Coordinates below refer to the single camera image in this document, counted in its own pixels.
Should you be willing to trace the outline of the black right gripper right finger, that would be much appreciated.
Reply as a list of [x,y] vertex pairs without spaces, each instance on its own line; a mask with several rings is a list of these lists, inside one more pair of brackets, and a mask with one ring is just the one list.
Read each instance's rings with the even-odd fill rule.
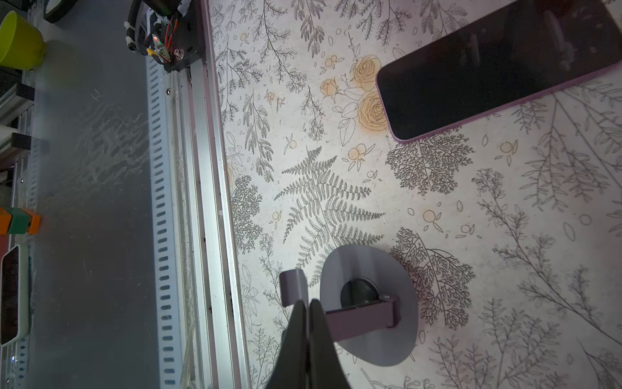
[[350,389],[319,300],[309,306],[309,387]]

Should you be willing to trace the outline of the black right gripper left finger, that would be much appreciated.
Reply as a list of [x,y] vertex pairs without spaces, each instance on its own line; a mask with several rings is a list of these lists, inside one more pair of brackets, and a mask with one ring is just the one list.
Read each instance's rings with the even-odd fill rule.
[[297,301],[266,388],[306,388],[307,342],[307,309]]

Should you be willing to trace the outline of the pink-edged black phone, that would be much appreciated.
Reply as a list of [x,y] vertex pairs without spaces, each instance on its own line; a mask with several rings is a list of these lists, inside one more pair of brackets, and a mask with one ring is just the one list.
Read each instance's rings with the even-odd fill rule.
[[621,60],[601,1],[516,1],[382,67],[377,89],[408,142],[553,92]]

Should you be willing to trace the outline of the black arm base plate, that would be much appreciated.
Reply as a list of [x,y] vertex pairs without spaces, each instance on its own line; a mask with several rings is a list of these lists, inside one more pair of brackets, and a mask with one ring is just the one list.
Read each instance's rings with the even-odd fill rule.
[[124,23],[126,46],[165,71],[181,71],[205,52],[199,1],[134,0]]

